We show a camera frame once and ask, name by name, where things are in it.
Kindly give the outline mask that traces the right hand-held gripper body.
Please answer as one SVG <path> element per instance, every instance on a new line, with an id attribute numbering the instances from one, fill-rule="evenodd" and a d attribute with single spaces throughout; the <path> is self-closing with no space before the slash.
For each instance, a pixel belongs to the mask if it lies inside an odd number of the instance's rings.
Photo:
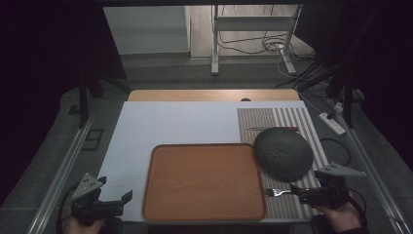
<path id="1" fill-rule="evenodd" d="M 305 189 L 305 203 L 311 207 L 337 209 L 350 200 L 346 177 L 366 176 L 366 173 L 330 163 L 315 171 L 315 176 L 319 181 L 319 187 Z"/>

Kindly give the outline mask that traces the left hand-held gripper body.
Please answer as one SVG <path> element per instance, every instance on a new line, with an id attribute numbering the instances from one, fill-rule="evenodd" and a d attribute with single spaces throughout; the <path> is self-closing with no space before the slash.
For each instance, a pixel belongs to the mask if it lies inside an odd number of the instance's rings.
<path id="1" fill-rule="evenodd" d="M 107 226 L 122 226 L 120 216 L 124 205 L 118 201 L 99 200 L 101 187 L 98 178 L 85 174 L 76 186 L 71 201 L 71 215 L 81 224 L 90 226 L 96 220 L 104 220 Z"/>

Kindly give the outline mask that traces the silver metal fork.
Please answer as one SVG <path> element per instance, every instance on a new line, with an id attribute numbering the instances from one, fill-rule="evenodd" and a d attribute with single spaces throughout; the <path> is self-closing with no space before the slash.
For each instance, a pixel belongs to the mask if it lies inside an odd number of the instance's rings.
<path id="1" fill-rule="evenodd" d="M 264 189 L 264 194 L 267 197 L 279 197 L 283 194 L 290 194 L 290 193 L 291 193 L 290 190 L 282 190 L 278 188 L 265 188 Z"/>

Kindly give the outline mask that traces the person's left hand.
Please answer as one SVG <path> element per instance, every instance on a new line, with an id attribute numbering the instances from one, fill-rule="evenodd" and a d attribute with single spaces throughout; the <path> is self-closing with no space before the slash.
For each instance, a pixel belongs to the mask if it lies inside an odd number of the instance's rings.
<path id="1" fill-rule="evenodd" d="M 81 224 L 76 218 L 71 217 L 65 227 L 64 234 L 99 234 L 105 227 L 103 220 L 96 220 L 92 225 Z"/>

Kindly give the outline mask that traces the person's right hand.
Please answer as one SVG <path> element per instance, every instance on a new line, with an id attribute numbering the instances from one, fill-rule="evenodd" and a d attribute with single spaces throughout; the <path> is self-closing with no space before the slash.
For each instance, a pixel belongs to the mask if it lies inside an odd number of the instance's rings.
<path id="1" fill-rule="evenodd" d="M 337 209 L 317 207 L 317 210 L 326 216 L 331 227 L 337 233 L 344 233 L 362 227 L 359 213 L 350 202 Z"/>

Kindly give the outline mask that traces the dark grey bowl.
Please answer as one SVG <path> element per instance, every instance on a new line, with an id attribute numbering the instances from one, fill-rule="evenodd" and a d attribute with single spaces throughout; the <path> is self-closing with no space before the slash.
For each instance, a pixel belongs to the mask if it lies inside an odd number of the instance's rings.
<path id="1" fill-rule="evenodd" d="M 253 150 L 261 168 L 280 181 L 295 181 L 313 166 L 314 153 L 308 141 L 286 128 L 269 128 L 260 132 Z"/>

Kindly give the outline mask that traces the white power strip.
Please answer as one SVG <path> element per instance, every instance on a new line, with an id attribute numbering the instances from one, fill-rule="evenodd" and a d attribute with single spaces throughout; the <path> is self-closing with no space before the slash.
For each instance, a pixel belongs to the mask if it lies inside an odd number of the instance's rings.
<path id="1" fill-rule="evenodd" d="M 342 136 L 346 131 L 326 112 L 319 115 L 321 121 L 337 136 Z"/>

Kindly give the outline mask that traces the brown wooden tray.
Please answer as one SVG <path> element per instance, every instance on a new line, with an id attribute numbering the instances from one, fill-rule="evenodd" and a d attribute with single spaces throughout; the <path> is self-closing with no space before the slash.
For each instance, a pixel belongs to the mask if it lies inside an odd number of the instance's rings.
<path id="1" fill-rule="evenodd" d="M 251 145 L 163 144 L 153 149 L 142 205 L 146 220 L 258 220 L 265 214 Z"/>

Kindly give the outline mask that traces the striped grey white placemat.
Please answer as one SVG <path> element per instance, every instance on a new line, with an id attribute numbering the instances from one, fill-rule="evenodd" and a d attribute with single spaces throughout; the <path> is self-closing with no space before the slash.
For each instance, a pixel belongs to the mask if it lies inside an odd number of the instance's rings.
<path id="1" fill-rule="evenodd" d="M 294 184 L 299 187 L 319 187 L 314 171 L 328 164 L 320 144 L 318 134 L 306 107 L 297 108 L 239 108 L 238 119 L 242 143 L 253 144 L 258 135 L 257 127 L 296 127 L 298 134 L 309 142 L 314 153 L 312 168 Z M 283 194 L 279 197 L 265 197 L 266 219 L 292 219 L 306 221 L 318 211 L 299 202 L 293 194 Z"/>

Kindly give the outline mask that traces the white table cover sheet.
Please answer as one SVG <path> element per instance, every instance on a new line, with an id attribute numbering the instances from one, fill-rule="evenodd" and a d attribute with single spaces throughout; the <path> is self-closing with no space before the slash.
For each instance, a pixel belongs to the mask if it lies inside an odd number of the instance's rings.
<path id="1" fill-rule="evenodd" d="M 239 108 L 306 107 L 296 101 L 127 101 L 99 174 L 107 177 L 100 198 L 132 191 L 122 219 L 142 222 L 150 153 L 162 143 L 241 143 Z"/>

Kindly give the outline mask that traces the black tripod stand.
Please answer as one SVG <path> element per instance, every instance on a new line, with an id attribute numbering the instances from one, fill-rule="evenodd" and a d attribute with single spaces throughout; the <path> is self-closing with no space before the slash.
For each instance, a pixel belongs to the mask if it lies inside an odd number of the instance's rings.
<path id="1" fill-rule="evenodd" d="M 92 68 L 85 63 L 80 63 L 76 67 L 76 75 L 79 104 L 72 106 L 70 113 L 74 112 L 80 115 L 79 129 L 83 129 L 89 120 L 88 93 L 91 93 L 94 98 L 103 97 L 104 90 L 100 81 L 105 81 L 126 94 L 130 94 L 132 91 L 130 86 L 122 83 L 122 80 L 127 79 L 122 64 L 116 65 L 114 68 Z"/>
<path id="2" fill-rule="evenodd" d="M 298 92 L 304 92 L 314 85 L 321 83 L 327 79 L 330 82 L 327 85 L 325 94 L 328 98 L 337 98 L 341 92 L 342 100 L 344 101 L 344 120 L 350 129 L 354 127 L 352 120 L 352 105 L 355 101 L 353 98 L 353 90 L 355 87 L 353 72 L 343 62 L 324 70 L 322 73 L 311 75 L 310 71 L 314 68 L 318 61 L 313 62 L 302 73 L 295 74 L 294 72 L 284 74 L 281 69 L 279 72 L 282 76 L 289 78 L 289 83 L 296 82 L 294 89 Z"/>

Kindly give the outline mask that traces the aluminium floor rail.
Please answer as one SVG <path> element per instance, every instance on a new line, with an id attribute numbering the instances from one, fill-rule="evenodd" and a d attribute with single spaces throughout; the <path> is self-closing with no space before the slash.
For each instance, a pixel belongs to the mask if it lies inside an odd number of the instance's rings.
<path id="1" fill-rule="evenodd" d="M 76 132 L 25 234 L 43 234 L 93 121 L 94 117 L 91 116 L 84 127 Z"/>
<path id="2" fill-rule="evenodd" d="M 413 173 L 409 167 L 360 110 L 351 118 L 352 127 L 343 113 L 336 119 L 367 173 L 382 216 L 392 227 L 390 234 L 413 234 Z"/>

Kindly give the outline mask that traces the black floor socket frame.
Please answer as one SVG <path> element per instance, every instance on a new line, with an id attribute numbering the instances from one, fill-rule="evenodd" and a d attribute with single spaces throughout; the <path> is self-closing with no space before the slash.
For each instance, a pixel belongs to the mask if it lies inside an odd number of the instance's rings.
<path id="1" fill-rule="evenodd" d="M 101 139 L 102 139 L 103 132 L 104 132 L 103 129 L 89 130 L 86 135 L 86 138 L 84 140 L 81 150 L 82 151 L 97 151 L 100 145 Z"/>

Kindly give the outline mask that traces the white metal stand frame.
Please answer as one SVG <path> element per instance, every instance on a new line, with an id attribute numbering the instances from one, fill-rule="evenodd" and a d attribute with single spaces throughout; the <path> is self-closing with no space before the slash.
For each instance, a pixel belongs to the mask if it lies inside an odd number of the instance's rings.
<path id="1" fill-rule="evenodd" d="M 211 49 L 211 74 L 219 73 L 219 45 L 218 38 L 221 31 L 279 31 L 285 32 L 285 39 L 278 50 L 281 53 L 281 59 L 289 75 L 295 75 L 296 69 L 291 61 L 291 55 L 288 51 L 291 38 L 299 19 L 301 5 L 295 5 L 294 12 L 290 17 L 279 16 L 219 16 L 219 6 L 211 7 L 211 25 L 212 25 L 212 49 Z"/>

